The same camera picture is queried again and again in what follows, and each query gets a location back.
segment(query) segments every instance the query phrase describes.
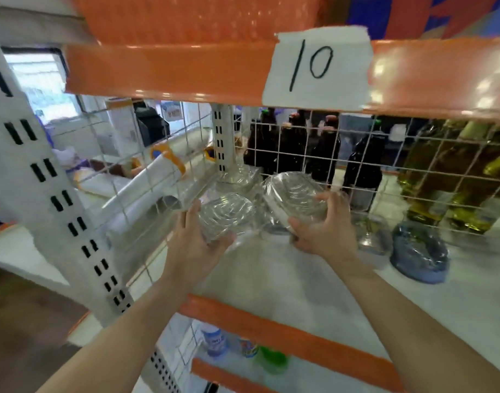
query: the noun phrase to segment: handwritten number 10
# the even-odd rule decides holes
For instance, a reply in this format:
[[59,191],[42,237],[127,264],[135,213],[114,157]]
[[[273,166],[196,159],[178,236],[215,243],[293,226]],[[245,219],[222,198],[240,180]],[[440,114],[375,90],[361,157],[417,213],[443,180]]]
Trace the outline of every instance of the handwritten number 10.
[[[306,40],[303,40],[303,43],[301,45],[301,50],[299,51],[299,56],[297,57],[297,63],[295,64],[295,70],[293,71],[292,80],[290,82],[290,92],[292,92],[293,84],[295,84],[295,79],[297,78],[297,72],[299,71],[299,66],[301,65],[301,59],[303,59],[303,53],[304,53],[305,46],[306,46]],[[330,53],[328,54],[328,60],[326,61],[326,66],[325,66],[323,72],[320,73],[319,75],[316,75],[314,73],[314,70],[313,70],[313,63],[314,63],[314,60],[317,57],[317,55],[319,55],[319,52],[322,52],[323,50],[328,50],[328,51],[330,51]],[[322,46],[317,51],[315,51],[313,53],[312,57],[310,58],[310,73],[312,73],[312,77],[317,78],[317,79],[323,78],[324,75],[326,74],[326,72],[328,71],[328,68],[330,67],[330,63],[332,62],[333,57],[334,57],[334,51],[328,45]]]

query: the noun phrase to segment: forearm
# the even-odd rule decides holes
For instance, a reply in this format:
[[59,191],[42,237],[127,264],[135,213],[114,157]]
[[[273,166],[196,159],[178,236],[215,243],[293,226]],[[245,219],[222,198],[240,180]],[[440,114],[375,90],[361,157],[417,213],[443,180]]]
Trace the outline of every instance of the forearm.
[[330,262],[412,393],[500,391],[500,371],[360,261]]
[[157,281],[117,321],[76,353],[38,393],[130,393],[186,292]]

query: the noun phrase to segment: hand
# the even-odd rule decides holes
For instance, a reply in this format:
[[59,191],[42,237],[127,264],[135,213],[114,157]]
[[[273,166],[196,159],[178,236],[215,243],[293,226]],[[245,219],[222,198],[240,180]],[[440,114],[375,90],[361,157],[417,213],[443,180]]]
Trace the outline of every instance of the hand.
[[208,276],[235,239],[234,234],[229,234],[207,244],[197,215],[200,209],[201,202],[195,200],[188,211],[179,213],[161,277],[178,284],[186,293]]
[[326,220],[322,225],[309,226],[296,218],[289,218],[288,222],[298,236],[294,245],[301,251],[319,255],[332,267],[355,260],[357,239],[348,201],[335,192],[319,193],[315,198],[328,203]]

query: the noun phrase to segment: brown floor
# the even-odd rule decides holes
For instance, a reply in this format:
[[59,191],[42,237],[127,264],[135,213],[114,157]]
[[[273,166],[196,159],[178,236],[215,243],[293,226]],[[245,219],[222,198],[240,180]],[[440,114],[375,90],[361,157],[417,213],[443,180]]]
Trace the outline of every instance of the brown floor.
[[0,270],[0,392],[33,393],[75,352],[65,344],[86,308]]

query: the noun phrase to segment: green container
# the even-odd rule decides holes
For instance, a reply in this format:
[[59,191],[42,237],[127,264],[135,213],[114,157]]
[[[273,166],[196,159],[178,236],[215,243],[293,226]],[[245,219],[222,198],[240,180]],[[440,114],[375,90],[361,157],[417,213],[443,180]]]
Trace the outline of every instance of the green container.
[[269,347],[260,346],[259,360],[262,367],[270,374],[283,374],[288,368],[289,356]]

